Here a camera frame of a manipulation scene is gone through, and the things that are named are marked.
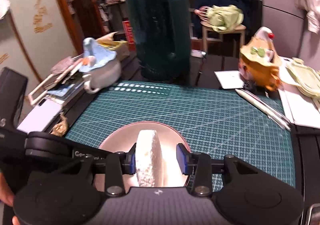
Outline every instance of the bowl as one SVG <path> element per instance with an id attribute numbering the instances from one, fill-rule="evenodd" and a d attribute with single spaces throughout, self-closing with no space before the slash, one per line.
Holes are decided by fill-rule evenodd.
<path id="1" fill-rule="evenodd" d="M 128 124 L 117 129 L 110 134 L 104 142 L 99 146 L 100 149 L 110 152 L 128 152 L 134 143 L 137 142 L 138 134 L 141 130 L 152 129 L 156 130 L 164 160 L 164 187 L 182 187 L 189 182 L 189 176 L 181 173 L 177 158 L 176 146 L 178 143 L 183 143 L 185 148 L 191 152 L 186 140 L 172 127 L 155 121 L 141 121 Z M 104 191 L 104 174 L 95 176 L 95 187 L 99 191 Z M 137 176 L 123 175 L 124 187 L 128 192 L 131 186 L 139 186 Z"/>

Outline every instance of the human hand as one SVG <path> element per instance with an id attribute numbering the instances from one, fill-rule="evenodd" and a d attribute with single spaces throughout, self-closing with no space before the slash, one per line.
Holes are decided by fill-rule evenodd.
<path id="1" fill-rule="evenodd" d="M 4 178 L 4 175 L 0 173 L 0 200 L 3 201 L 8 206 L 13 206 L 14 194 L 11 191 L 7 181 Z M 12 218 L 13 225 L 20 225 L 18 218 L 14 216 Z"/>

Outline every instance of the cutting mat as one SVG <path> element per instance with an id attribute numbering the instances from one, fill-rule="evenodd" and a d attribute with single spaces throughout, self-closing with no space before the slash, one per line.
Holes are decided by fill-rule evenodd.
<path id="1" fill-rule="evenodd" d="M 263 101 L 283 112 L 281 101 Z M 193 152 L 204 152 L 215 159 L 233 154 L 295 186 L 290 133 L 235 92 L 134 81 L 116 83 L 97 96 L 66 138 L 98 147 L 113 131 L 142 120 L 175 128 Z M 213 175 L 212 184 L 214 190 L 220 190 L 221 176 Z"/>

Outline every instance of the pink whisk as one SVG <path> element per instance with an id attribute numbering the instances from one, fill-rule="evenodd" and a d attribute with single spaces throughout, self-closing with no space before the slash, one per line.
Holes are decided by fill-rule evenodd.
<path id="1" fill-rule="evenodd" d="M 198 15 L 202 21 L 208 22 L 209 21 L 209 18 L 207 17 L 208 10 L 211 10 L 211 7 L 202 6 L 199 10 L 195 10 L 194 13 Z"/>

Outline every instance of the desk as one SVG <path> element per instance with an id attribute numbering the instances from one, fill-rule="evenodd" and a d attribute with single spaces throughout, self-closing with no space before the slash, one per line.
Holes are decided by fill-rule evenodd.
<path id="1" fill-rule="evenodd" d="M 123 68 L 123 80 L 148 81 L 140 74 L 140 66 L 135 53 L 131 53 L 121 64 Z M 238 60 L 233 57 L 208 55 L 206 59 L 191 57 L 190 64 L 189 75 L 171 80 L 167 83 L 221 89 L 214 71 L 236 70 Z M 259 90 L 261 95 L 263 95 L 264 92 L 264 90 Z M 279 98 L 278 92 L 268 94 L 271 98 Z M 83 92 L 77 95 L 67 105 L 66 117 L 68 118 L 69 125 L 72 125 L 76 121 L 95 97 L 95 94 L 91 95 Z M 313 203 L 320 203 L 320 136 L 297 135 L 298 132 L 308 133 L 312 130 L 311 128 L 294 126 L 291 132 L 296 174 L 295 184 L 297 190 L 301 191 L 305 198 L 303 223 L 305 221 L 307 208 Z"/>

